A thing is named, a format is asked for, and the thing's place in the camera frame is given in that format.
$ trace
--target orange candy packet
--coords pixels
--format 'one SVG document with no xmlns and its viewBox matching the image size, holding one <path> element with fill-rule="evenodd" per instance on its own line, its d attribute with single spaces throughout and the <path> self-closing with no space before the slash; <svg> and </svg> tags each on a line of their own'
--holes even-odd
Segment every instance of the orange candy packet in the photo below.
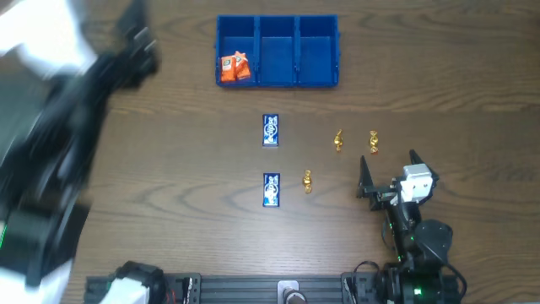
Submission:
<svg viewBox="0 0 540 304">
<path fill-rule="evenodd" d="M 247 62 L 246 54 L 236 51 L 236 78 L 248 79 L 251 77 L 250 65 Z"/>
<path fill-rule="evenodd" d="M 236 57 L 221 57 L 221 82 L 236 81 Z"/>
</svg>

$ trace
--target wooden table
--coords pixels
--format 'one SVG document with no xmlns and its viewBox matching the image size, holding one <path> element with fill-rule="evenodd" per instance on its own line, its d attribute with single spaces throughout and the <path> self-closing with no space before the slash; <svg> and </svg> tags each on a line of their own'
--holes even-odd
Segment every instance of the wooden table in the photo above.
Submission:
<svg viewBox="0 0 540 304">
<path fill-rule="evenodd" d="M 411 148 L 440 173 L 421 211 L 454 229 L 465 302 L 540 300 L 539 1 L 151 3 L 163 66 L 111 100 L 66 303 L 82 301 L 87 275 L 127 260 L 201 274 L 341 274 L 395 260 L 383 213 L 354 195 L 371 129 L 375 182 L 400 175 Z M 127 0 L 91 5 L 99 41 Z M 339 86 L 219 88 L 217 14 L 338 14 Z M 278 149 L 261 147 L 269 112 L 280 114 Z M 267 171 L 282 175 L 279 209 L 262 207 Z"/>
</svg>

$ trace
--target green led light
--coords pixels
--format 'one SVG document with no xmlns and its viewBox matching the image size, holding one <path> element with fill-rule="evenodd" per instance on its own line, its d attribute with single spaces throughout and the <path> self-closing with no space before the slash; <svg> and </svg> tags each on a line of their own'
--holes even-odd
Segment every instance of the green led light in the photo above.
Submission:
<svg viewBox="0 0 540 304">
<path fill-rule="evenodd" d="M 2 249 L 3 237 L 6 235 L 6 230 L 8 229 L 7 225 L 4 225 L 2 235 L 0 236 L 0 249 Z"/>
</svg>

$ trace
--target table surface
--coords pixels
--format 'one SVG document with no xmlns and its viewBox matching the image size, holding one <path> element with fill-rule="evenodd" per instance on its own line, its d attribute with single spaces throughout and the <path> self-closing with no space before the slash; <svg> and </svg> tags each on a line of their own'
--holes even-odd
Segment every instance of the table surface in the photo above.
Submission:
<svg viewBox="0 0 540 304">
<path fill-rule="evenodd" d="M 539 1 L 150 2 L 163 66 L 111 99 L 64 302 L 80 303 L 87 275 L 127 260 L 201 274 L 341 274 L 394 261 L 383 213 L 354 194 L 361 155 L 389 183 L 409 149 L 440 174 L 421 211 L 454 230 L 465 302 L 540 300 Z M 126 6 L 92 1 L 96 43 Z M 339 86 L 219 88 L 217 14 L 338 14 Z M 278 149 L 261 147 L 269 112 L 280 115 Z M 268 171 L 281 173 L 279 209 L 262 207 Z"/>
</svg>

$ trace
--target blue plastic tray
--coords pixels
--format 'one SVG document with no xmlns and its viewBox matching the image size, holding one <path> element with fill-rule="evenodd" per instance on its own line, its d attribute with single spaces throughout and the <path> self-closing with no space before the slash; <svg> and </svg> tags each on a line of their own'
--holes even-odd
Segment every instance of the blue plastic tray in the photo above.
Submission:
<svg viewBox="0 0 540 304">
<path fill-rule="evenodd" d="M 216 83 L 223 87 L 333 87 L 339 82 L 337 15 L 218 16 Z M 251 78 L 221 82 L 222 56 L 244 52 Z"/>
</svg>

